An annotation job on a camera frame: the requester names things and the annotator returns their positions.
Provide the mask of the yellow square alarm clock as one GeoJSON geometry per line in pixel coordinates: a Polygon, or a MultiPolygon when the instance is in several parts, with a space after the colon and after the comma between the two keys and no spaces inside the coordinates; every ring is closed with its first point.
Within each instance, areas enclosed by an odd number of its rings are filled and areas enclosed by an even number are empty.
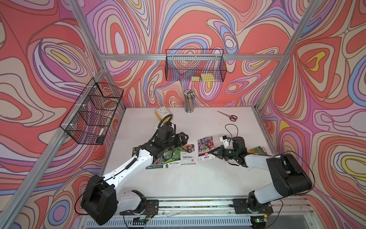
{"type": "Polygon", "coordinates": [[[161,121],[162,119],[164,119],[167,115],[170,115],[171,112],[168,110],[168,108],[166,108],[165,106],[162,106],[160,108],[157,108],[155,110],[155,114],[157,116],[157,118],[161,121]]]}

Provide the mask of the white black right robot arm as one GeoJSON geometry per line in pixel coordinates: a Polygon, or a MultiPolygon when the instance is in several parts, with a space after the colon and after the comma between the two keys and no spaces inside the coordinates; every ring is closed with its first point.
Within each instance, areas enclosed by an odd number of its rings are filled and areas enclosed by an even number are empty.
{"type": "Polygon", "coordinates": [[[270,207],[274,200],[280,200],[293,195],[304,194],[313,188],[313,183],[292,154],[268,156],[249,153],[242,137],[232,138],[233,148],[229,148],[226,136],[220,138],[220,147],[209,151],[215,157],[224,160],[234,160],[237,166],[268,171],[272,182],[261,189],[251,191],[246,202],[234,205],[235,208],[245,208],[246,211],[257,214],[270,207]]]}

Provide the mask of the aluminium frame post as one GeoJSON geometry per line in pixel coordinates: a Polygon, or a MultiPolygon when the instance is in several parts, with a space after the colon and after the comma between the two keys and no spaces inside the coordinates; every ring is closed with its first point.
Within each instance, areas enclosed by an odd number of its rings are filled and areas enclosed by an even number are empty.
{"type": "Polygon", "coordinates": [[[94,36],[92,35],[92,31],[88,25],[88,22],[83,13],[82,7],[78,3],[78,1],[69,1],[69,5],[72,10],[72,13],[74,14],[83,34],[88,42],[88,46],[90,47],[90,49],[94,55],[94,58],[100,67],[100,70],[98,71],[97,75],[94,77],[94,80],[96,82],[102,82],[104,80],[107,83],[116,86],[104,60],[102,59],[103,55],[100,52],[100,49],[97,45],[97,42],[96,42],[94,36]]]}

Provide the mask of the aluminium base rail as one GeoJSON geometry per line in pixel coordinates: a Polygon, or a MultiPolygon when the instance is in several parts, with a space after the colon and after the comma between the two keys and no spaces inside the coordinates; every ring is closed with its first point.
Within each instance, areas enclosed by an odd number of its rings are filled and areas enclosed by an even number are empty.
{"type": "Polygon", "coordinates": [[[116,213],[104,225],[78,217],[75,229],[321,229],[309,202],[302,197],[276,200],[257,214],[239,213],[243,197],[155,198],[153,218],[116,213]]]}

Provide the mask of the mixed colour flower seed packet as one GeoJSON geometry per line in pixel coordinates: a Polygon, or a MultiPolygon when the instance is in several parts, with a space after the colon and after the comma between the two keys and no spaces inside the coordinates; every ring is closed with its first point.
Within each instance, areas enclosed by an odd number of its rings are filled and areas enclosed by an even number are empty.
{"type": "Polygon", "coordinates": [[[196,153],[194,144],[184,145],[179,148],[181,165],[195,165],[196,153]]]}

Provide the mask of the yellow sticky notes pad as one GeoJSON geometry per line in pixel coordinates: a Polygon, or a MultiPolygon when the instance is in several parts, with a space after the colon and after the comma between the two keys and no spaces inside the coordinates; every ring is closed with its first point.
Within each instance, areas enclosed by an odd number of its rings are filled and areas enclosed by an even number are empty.
{"type": "Polygon", "coordinates": [[[201,81],[202,82],[215,82],[215,76],[212,73],[202,73],[201,81]]]}

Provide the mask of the small yellow sticky notes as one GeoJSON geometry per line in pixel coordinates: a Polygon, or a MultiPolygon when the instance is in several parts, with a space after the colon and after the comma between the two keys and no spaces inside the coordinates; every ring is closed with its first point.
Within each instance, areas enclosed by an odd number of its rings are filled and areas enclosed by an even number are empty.
{"type": "Polygon", "coordinates": [[[191,77],[191,81],[192,82],[199,82],[200,81],[200,77],[198,77],[198,76],[192,76],[191,77]]]}

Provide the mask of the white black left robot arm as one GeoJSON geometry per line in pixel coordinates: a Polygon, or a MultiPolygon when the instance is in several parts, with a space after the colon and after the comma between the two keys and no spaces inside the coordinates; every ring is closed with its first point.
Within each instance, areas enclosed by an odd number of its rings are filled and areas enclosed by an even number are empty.
{"type": "Polygon", "coordinates": [[[115,213],[145,213],[146,197],[137,190],[121,193],[125,184],[169,150],[187,144],[189,136],[177,133],[175,124],[160,125],[153,137],[137,149],[137,153],[117,169],[104,176],[94,175],[81,196],[81,208],[100,226],[115,213]]]}

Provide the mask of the striped pencil cup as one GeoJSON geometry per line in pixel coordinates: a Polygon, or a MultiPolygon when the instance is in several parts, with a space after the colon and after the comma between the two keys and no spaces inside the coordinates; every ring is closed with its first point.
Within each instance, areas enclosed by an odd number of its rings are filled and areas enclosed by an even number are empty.
{"type": "Polygon", "coordinates": [[[185,97],[185,112],[192,113],[194,111],[195,92],[193,90],[186,90],[185,97]]]}

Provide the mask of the red handled scissors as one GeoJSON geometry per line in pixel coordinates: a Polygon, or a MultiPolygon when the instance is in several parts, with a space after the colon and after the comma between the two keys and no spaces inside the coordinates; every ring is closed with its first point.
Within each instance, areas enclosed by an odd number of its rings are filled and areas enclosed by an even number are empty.
{"type": "Polygon", "coordinates": [[[218,111],[220,114],[223,114],[223,115],[225,115],[225,116],[227,116],[228,118],[229,118],[229,120],[230,121],[232,121],[232,122],[236,122],[237,121],[237,119],[238,119],[238,117],[236,116],[236,115],[231,115],[231,114],[225,114],[225,113],[223,113],[223,112],[221,112],[221,111],[218,111]]]}

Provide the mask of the yellow sunflower seed packet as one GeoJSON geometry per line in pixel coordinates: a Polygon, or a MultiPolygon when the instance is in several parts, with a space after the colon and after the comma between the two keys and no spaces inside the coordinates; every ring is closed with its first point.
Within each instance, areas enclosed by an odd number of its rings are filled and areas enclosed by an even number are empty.
{"type": "Polygon", "coordinates": [[[249,149],[247,152],[251,153],[251,154],[258,154],[258,155],[264,155],[264,156],[268,155],[266,149],[263,147],[256,147],[253,149],[249,149]]]}

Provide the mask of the pink flower field seed packet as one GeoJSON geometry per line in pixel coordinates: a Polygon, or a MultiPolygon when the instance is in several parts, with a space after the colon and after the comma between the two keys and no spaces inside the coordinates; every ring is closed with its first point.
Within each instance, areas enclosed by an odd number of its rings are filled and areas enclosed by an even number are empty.
{"type": "Polygon", "coordinates": [[[151,165],[147,166],[146,169],[162,169],[164,168],[164,157],[159,157],[156,161],[154,161],[151,165]]]}

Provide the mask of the green gourd seed packet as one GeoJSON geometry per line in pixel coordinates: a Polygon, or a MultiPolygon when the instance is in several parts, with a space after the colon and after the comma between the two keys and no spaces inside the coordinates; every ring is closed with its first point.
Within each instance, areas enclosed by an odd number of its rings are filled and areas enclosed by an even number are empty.
{"type": "Polygon", "coordinates": [[[163,159],[163,168],[164,169],[171,169],[177,168],[181,166],[181,148],[174,148],[168,150],[164,153],[163,159]]]}

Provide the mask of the purple pink flower seed packet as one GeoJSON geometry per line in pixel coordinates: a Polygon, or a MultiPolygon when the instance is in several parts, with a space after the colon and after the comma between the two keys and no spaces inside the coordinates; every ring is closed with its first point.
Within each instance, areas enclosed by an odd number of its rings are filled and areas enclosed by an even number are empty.
{"type": "Polygon", "coordinates": [[[215,159],[210,152],[214,149],[213,137],[205,137],[198,140],[198,162],[215,159]]]}

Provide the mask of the green leaf seed packet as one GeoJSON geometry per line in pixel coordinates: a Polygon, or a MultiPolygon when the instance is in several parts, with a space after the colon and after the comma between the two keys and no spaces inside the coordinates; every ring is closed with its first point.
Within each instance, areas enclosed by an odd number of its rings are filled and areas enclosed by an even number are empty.
{"type": "Polygon", "coordinates": [[[138,156],[139,153],[139,147],[132,148],[132,157],[138,156]]]}

